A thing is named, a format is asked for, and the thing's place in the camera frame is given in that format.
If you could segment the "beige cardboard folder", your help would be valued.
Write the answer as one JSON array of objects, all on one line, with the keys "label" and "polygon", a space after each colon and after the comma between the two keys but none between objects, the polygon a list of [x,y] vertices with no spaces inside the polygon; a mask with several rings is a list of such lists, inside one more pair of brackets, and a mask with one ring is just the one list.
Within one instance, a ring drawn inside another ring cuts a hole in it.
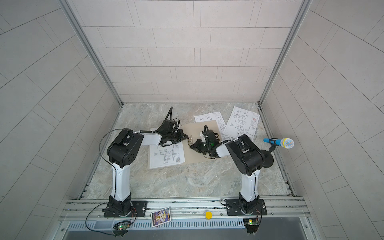
[{"label": "beige cardboard folder", "polygon": [[224,141],[224,138],[220,134],[217,121],[211,120],[185,124],[181,125],[180,128],[183,130],[183,133],[188,136],[188,138],[182,142],[167,147],[150,145],[148,163],[150,169],[189,165],[218,158],[210,156],[209,153],[203,154],[198,152],[198,150],[206,150],[208,146],[204,136],[205,129],[213,132],[215,141],[219,143]]}]

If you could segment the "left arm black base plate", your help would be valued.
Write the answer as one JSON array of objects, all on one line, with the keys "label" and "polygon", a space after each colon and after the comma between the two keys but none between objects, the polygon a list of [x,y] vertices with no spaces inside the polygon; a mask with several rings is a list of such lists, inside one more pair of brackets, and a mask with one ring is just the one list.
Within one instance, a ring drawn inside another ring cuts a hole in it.
[{"label": "left arm black base plate", "polygon": [[102,209],[105,218],[144,217],[147,210],[147,201],[130,201],[129,203],[108,203]]}]

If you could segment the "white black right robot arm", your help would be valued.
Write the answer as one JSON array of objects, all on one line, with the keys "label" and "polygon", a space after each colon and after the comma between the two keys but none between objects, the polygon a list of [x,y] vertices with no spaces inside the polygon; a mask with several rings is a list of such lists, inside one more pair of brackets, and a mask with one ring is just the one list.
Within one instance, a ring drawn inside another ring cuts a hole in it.
[{"label": "white black right robot arm", "polygon": [[263,214],[264,208],[258,193],[258,178],[266,157],[247,135],[230,141],[220,141],[217,133],[204,126],[201,136],[190,145],[190,149],[209,159],[230,156],[242,174],[242,186],[236,208],[244,215]]}]

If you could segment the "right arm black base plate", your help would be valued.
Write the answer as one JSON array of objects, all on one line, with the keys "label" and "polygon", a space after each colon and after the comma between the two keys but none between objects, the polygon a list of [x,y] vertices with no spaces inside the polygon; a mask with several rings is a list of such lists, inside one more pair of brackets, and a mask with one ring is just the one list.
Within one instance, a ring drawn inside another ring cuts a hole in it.
[{"label": "right arm black base plate", "polygon": [[228,216],[266,216],[268,214],[265,201],[260,199],[256,205],[256,209],[250,213],[246,213],[241,209],[240,200],[227,200],[226,202]]}]

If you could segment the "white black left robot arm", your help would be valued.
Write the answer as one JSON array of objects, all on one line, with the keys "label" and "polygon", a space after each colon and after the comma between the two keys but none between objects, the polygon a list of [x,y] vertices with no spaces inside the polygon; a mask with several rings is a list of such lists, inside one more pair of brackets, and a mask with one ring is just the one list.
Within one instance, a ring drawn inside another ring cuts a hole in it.
[{"label": "white black left robot arm", "polygon": [[133,216],[135,213],[130,189],[131,164],[137,158],[142,146],[167,147],[178,144],[188,136],[180,129],[180,120],[165,119],[154,131],[120,129],[120,133],[107,149],[109,162],[114,170],[113,188],[106,208],[105,218]]}]

